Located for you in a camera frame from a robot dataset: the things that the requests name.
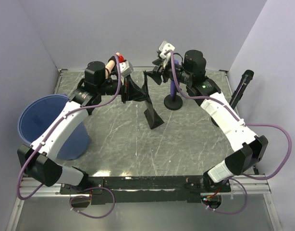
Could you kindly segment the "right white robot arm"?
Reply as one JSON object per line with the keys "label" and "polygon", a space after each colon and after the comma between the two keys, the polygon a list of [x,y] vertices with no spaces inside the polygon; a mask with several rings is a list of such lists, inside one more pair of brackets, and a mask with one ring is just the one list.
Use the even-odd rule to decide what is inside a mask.
{"label": "right white robot arm", "polygon": [[219,188],[221,181],[241,175],[258,163],[267,148],[265,136],[258,136],[241,119],[225,99],[218,85],[206,76],[206,59],[198,50],[189,50],[184,55],[184,62],[174,62],[172,49],[157,51],[158,58],[153,61],[154,69],[149,76],[161,84],[167,80],[175,85],[185,84],[186,92],[180,94],[196,101],[206,111],[214,123],[228,139],[233,153],[222,162],[204,173],[204,188],[213,192]]}

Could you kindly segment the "black trash bag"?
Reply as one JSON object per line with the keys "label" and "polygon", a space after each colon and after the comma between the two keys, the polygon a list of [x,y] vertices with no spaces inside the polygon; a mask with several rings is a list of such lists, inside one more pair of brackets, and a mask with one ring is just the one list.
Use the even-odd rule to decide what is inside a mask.
{"label": "black trash bag", "polygon": [[151,97],[149,95],[148,92],[148,74],[147,71],[143,71],[143,75],[144,75],[144,83],[142,85],[142,92],[144,93],[144,96],[141,96],[139,99],[139,102],[144,101],[146,104],[146,110],[144,111],[144,115],[146,117],[146,120],[148,122],[149,128],[150,129],[155,129],[157,127],[159,127],[160,125],[164,124],[164,121],[162,120],[162,118],[158,115],[158,113],[156,112],[156,110],[153,107],[153,103],[151,100]]}

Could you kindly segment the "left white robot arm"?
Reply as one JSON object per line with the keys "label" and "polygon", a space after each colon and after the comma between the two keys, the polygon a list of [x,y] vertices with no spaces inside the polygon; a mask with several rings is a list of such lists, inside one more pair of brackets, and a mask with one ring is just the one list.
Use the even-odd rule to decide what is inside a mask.
{"label": "left white robot arm", "polygon": [[111,58],[107,64],[90,62],[84,77],[52,124],[30,145],[23,144],[17,150],[21,164],[18,181],[27,175],[48,187],[55,183],[69,184],[77,193],[86,192],[89,186],[88,174],[76,167],[60,165],[56,160],[71,136],[74,136],[74,146],[82,142],[75,130],[95,108],[104,105],[102,96],[110,95],[113,100],[121,96],[122,102],[147,99],[147,90],[133,82],[132,72],[129,61],[117,63]]}

